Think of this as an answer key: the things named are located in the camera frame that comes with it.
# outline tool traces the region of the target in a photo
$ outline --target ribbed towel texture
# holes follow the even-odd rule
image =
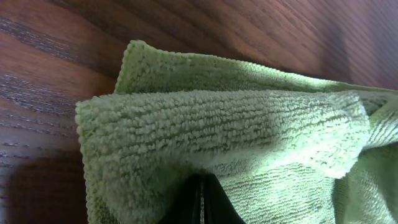
[[[157,223],[191,174],[246,223],[397,223],[398,92],[132,41],[79,102],[88,219]]]

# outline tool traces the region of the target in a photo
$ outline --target folded towel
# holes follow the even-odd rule
[[[157,223],[207,172],[246,223],[398,221],[398,91],[132,41],[76,112],[90,224]]]

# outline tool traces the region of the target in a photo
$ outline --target terry cloth fabric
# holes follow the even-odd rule
[[[132,41],[79,102],[88,220],[157,223],[191,174],[246,223],[397,223],[398,92]]]

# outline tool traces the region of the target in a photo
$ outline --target black pointed object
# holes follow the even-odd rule
[[[244,224],[216,175],[204,176],[205,224]]]
[[[193,174],[185,181],[172,208],[158,224],[200,224],[201,179]]]

